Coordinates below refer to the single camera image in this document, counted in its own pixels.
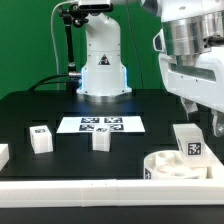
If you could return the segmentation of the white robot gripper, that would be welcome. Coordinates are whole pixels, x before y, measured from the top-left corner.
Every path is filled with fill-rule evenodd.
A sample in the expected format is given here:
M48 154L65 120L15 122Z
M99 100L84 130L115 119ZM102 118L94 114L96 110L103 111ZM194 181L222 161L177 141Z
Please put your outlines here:
M224 47L213 47L210 52L200 54L191 69L181 66L180 70L174 70L173 64L172 57L159 54L164 86L168 92L183 97L181 104L187 120L200 121L196 103L211 108L213 133L216 137L224 136Z

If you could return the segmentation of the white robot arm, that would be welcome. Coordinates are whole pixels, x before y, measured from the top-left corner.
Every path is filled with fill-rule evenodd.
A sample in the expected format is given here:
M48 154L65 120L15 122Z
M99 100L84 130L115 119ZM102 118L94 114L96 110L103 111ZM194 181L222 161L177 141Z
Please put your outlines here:
M104 12L117 0L80 0L87 13L87 62L81 70L82 98L97 102L131 91L120 61L119 25ZM224 0L140 0L161 18L153 38L166 90L181 98L188 115L211 109L213 133L224 135Z

